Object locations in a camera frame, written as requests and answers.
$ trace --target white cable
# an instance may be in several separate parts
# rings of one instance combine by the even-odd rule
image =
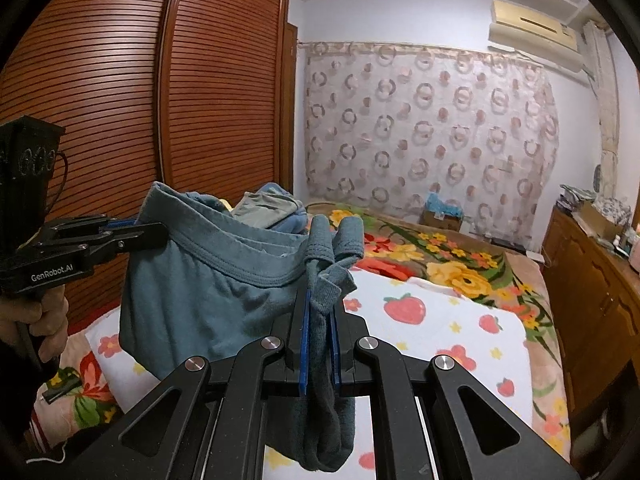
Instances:
[[[60,460],[53,460],[52,458],[47,458],[43,456],[42,458],[30,458],[26,461],[26,463],[30,464],[31,462],[53,462],[54,464],[62,464],[66,458],[65,446],[66,446],[66,441],[62,445],[62,458]]]

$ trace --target louvered door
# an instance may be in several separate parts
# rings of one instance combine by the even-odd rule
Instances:
[[[137,214],[156,178],[154,53],[164,0],[53,0],[1,74],[0,122],[66,128],[65,190],[52,217]],[[62,178],[58,161],[51,187]],[[119,297],[126,260],[67,287],[70,322]]]
[[[172,184],[237,201],[279,179],[286,0],[179,0],[168,137]]]

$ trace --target cardboard box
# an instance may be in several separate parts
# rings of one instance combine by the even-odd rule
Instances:
[[[462,218],[449,215],[442,215],[442,218],[436,218],[436,213],[423,209],[418,223],[428,227],[435,227],[436,229],[460,231],[460,227],[462,227],[462,220]]]
[[[591,202],[585,202],[580,208],[580,217],[600,237],[612,242],[616,235],[621,235],[623,226],[615,225],[602,216]]]

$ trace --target white curtain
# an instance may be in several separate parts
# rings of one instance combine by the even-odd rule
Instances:
[[[311,196],[415,219],[434,191],[480,232],[528,243],[559,135],[541,66],[430,46],[306,49]]]
[[[600,158],[600,195],[613,198],[618,180],[618,138],[620,115],[618,108],[618,83],[613,57],[604,30],[594,22],[584,26],[587,58],[596,79],[596,95],[600,115],[602,156]]]

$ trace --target silver screw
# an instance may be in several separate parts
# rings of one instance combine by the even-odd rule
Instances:
[[[189,357],[184,362],[184,367],[187,368],[190,372],[197,372],[198,370],[202,370],[204,368],[204,359],[200,356]]]
[[[451,370],[456,365],[456,362],[448,355],[436,355],[433,364],[440,370]]]
[[[260,341],[260,345],[265,350],[275,350],[278,346],[280,346],[280,338],[274,335],[268,335],[262,341]]]
[[[378,348],[378,340],[375,337],[371,337],[370,335],[361,337],[358,340],[358,344],[365,350],[373,350],[374,348]]]

